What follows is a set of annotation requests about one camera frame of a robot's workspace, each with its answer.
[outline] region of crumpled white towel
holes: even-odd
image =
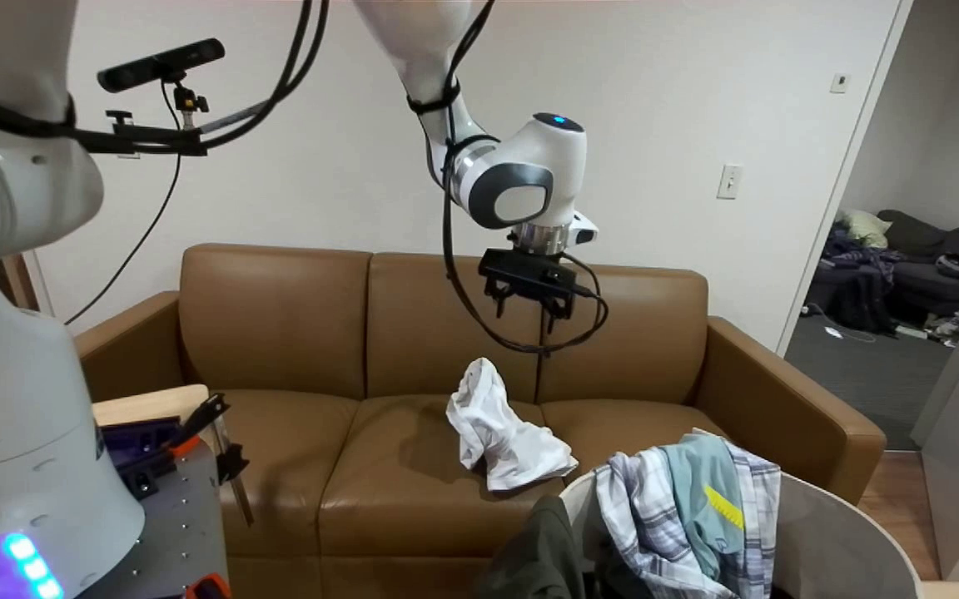
[[[513,414],[505,383],[485,357],[470,363],[447,401],[447,418],[461,437],[461,465],[477,469],[485,459],[491,492],[513,492],[581,465],[563,439]]]

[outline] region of couch armrest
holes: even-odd
[[[178,294],[150,296],[73,338],[93,398],[183,385]]]
[[[725,320],[709,320],[695,407],[743,448],[850,501],[885,446],[876,424]]]

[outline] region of light switch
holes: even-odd
[[[716,195],[721,195],[721,200],[737,200],[737,195],[738,195],[738,187],[743,187],[743,167],[738,167],[738,164],[725,164],[725,167],[721,171]]]

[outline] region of laundry basket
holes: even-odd
[[[583,556],[606,535],[594,472],[558,492]],[[908,556],[845,498],[783,472],[776,585],[793,599],[920,599]]]

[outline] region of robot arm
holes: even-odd
[[[536,112],[511,141],[477,126],[461,92],[457,65],[491,0],[355,0],[374,35],[392,56],[406,99],[430,146],[430,173],[480,226],[513,226],[520,254],[558,257],[594,238],[594,222],[572,208],[583,187],[587,132],[558,112]]]

